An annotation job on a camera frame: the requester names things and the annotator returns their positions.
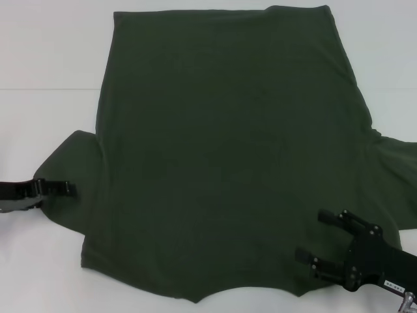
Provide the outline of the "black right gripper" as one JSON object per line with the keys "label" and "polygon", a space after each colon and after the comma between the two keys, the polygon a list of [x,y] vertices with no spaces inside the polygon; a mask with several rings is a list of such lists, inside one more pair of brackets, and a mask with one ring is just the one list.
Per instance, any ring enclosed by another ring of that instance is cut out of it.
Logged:
{"label": "black right gripper", "polygon": [[320,210],[318,221],[357,235],[342,263],[326,261],[297,248],[295,260],[307,265],[312,277],[345,284],[345,289],[351,292],[372,284],[392,293],[416,293],[416,256],[390,246],[381,227],[348,210],[338,214]]}

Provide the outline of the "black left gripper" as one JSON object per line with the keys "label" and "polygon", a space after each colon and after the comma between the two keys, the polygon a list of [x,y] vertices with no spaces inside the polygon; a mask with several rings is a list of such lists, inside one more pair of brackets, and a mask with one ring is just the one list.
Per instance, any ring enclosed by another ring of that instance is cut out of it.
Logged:
{"label": "black left gripper", "polygon": [[77,195],[76,186],[69,181],[45,179],[24,182],[1,182],[1,212],[27,211],[42,202],[42,196]]}

